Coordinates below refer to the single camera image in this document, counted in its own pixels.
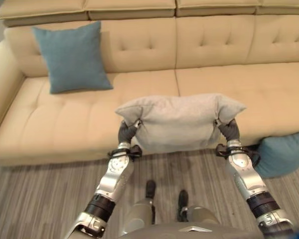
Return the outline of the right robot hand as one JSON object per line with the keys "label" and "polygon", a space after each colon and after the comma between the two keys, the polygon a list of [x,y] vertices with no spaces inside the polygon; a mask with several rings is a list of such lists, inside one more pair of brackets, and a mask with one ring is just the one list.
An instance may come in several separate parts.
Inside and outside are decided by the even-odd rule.
{"label": "right robot hand", "polygon": [[235,119],[232,119],[228,124],[216,119],[215,124],[227,141],[240,139],[240,131]]}

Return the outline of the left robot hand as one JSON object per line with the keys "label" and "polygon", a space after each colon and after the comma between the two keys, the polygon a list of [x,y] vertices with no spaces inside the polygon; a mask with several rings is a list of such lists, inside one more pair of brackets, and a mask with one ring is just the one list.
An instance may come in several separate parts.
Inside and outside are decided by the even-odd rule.
{"label": "left robot hand", "polygon": [[141,120],[138,119],[132,125],[128,126],[126,122],[123,120],[121,122],[119,132],[118,132],[119,144],[121,143],[130,144],[141,124],[142,124]]}

